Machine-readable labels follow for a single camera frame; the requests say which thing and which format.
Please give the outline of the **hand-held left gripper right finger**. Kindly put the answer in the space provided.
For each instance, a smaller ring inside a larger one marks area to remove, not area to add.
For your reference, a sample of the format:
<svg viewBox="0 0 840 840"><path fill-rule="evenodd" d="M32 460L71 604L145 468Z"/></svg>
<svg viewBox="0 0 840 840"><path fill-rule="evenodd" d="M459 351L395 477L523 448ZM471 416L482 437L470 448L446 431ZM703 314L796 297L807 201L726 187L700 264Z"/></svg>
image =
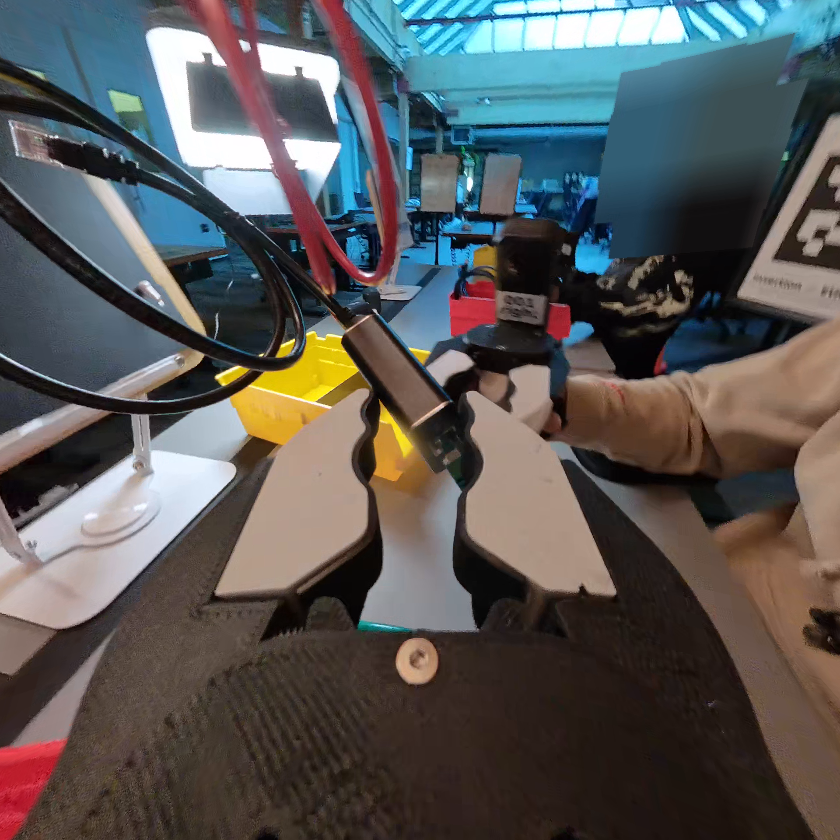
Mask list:
<svg viewBox="0 0 840 840"><path fill-rule="evenodd" d="M541 435L477 392L461 398L464 487L455 522L455 576L478 627L499 601L519 602L526 627L551 606L617 590L563 461Z"/></svg>

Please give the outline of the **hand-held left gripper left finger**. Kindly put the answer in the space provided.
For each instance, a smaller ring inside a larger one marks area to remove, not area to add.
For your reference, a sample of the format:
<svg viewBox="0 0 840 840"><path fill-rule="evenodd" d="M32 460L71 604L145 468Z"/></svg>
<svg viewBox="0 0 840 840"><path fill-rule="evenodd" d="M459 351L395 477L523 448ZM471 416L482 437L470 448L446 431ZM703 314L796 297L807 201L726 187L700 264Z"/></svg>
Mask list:
<svg viewBox="0 0 840 840"><path fill-rule="evenodd" d="M329 579L362 601L382 572L371 478L379 403L360 388L280 446L215 588L221 601L304 600Z"/></svg>

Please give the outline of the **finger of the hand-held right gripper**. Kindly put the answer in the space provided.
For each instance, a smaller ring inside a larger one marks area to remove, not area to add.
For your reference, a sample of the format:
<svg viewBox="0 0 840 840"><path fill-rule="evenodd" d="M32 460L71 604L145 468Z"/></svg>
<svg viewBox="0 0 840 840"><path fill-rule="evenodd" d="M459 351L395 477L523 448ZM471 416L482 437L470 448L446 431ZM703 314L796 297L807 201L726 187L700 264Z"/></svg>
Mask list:
<svg viewBox="0 0 840 840"><path fill-rule="evenodd" d="M462 396L476 389L476 364L466 353L446 350L431 354L425 368L447 396Z"/></svg>

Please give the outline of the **black ethernet adapter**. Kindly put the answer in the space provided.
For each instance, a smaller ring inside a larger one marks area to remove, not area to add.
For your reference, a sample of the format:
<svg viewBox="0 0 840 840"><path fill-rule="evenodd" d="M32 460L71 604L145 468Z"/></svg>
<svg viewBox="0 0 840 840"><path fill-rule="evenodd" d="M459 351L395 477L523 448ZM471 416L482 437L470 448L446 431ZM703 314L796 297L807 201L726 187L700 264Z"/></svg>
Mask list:
<svg viewBox="0 0 840 840"><path fill-rule="evenodd" d="M354 315L342 346L427 466L451 469L464 448L456 404L389 324L374 311Z"/></svg>

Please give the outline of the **yellow plastic bin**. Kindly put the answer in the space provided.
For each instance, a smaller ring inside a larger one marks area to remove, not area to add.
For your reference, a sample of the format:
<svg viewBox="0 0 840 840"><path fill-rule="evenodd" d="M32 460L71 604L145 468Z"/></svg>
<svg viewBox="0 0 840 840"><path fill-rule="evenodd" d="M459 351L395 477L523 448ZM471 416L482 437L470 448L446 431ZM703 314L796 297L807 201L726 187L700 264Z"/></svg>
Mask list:
<svg viewBox="0 0 840 840"><path fill-rule="evenodd" d="M309 332L299 362L284 371L261 374L229 401L249 436L284 445L347 395L367 388L339 335ZM383 405L374 452L375 475L390 481L398 481L422 461Z"/></svg>

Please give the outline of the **red plastic bin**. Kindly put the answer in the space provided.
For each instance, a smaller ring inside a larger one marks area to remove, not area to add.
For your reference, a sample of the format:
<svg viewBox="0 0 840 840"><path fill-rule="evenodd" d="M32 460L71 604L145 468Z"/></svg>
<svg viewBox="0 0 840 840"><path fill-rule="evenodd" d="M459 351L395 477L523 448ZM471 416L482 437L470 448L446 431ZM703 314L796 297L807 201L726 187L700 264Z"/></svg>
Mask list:
<svg viewBox="0 0 840 840"><path fill-rule="evenodd" d="M25 822L66 747L65 739L1 749L1 838Z"/></svg>
<svg viewBox="0 0 840 840"><path fill-rule="evenodd" d="M448 297L449 329L452 337L496 320L496 289L491 280L467 281L465 290L453 289ZM556 340L571 334L571 310L559 303L550 304L548 333Z"/></svg>

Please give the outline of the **person's right forearm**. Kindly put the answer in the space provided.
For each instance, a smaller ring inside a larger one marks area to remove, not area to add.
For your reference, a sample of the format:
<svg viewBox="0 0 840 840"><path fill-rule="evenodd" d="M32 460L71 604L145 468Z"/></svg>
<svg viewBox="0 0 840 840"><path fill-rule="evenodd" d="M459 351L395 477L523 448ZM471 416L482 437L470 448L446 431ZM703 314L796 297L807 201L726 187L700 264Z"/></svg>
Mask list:
<svg viewBox="0 0 840 840"><path fill-rule="evenodd" d="M729 478L793 466L839 406L838 318L694 373L572 376L551 439L650 473Z"/></svg>

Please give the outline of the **wooden panel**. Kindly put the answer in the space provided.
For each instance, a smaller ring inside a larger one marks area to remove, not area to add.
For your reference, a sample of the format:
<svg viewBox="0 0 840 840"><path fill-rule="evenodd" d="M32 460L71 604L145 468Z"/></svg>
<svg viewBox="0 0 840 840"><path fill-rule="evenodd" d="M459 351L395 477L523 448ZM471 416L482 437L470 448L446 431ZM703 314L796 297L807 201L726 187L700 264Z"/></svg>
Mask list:
<svg viewBox="0 0 840 840"><path fill-rule="evenodd" d="M426 214L453 214L457 207L460 156L421 155L420 205Z"/></svg>
<svg viewBox="0 0 840 840"><path fill-rule="evenodd" d="M488 154L479 192L479 214L510 217L516 212L522 158L516 154Z"/></svg>

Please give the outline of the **person's beige hoodie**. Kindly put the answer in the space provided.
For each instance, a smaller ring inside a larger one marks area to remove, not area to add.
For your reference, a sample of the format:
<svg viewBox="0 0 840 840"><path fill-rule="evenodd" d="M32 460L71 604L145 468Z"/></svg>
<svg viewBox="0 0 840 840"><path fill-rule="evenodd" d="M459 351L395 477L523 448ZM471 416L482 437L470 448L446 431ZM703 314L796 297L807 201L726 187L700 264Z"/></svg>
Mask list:
<svg viewBox="0 0 840 840"><path fill-rule="evenodd" d="M714 538L763 624L835 740L839 658L812 610L838 617L839 419L803 445L794 465L799 501L720 526Z"/></svg>

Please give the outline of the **black white marker sign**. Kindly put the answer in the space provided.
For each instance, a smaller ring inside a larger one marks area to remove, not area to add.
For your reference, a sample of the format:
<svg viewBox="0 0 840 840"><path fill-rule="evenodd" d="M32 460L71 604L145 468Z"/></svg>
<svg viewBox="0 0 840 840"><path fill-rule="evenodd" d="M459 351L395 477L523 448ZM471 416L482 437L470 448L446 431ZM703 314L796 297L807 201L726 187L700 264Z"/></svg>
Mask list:
<svg viewBox="0 0 840 840"><path fill-rule="evenodd" d="M823 126L736 300L806 322L838 317L838 114Z"/></svg>

